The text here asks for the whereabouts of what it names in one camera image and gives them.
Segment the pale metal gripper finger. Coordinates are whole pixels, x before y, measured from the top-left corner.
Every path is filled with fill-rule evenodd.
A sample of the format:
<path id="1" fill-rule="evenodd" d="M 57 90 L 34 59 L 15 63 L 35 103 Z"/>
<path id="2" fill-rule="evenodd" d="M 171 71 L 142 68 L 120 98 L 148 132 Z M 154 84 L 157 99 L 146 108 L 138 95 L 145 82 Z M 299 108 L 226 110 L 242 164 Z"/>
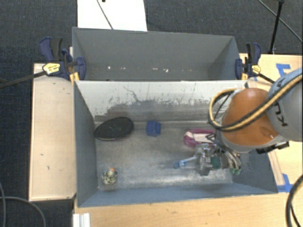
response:
<path id="1" fill-rule="evenodd" d="M 190 158 L 178 160 L 178 161 L 173 163 L 173 168 L 174 169 L 179 169 L 179 168 L 188 167 L 188 165 L 196 163 L 197 159 L 198 159 L 198 157 L 193 156 L 193 157 L 190 157 Z"/>

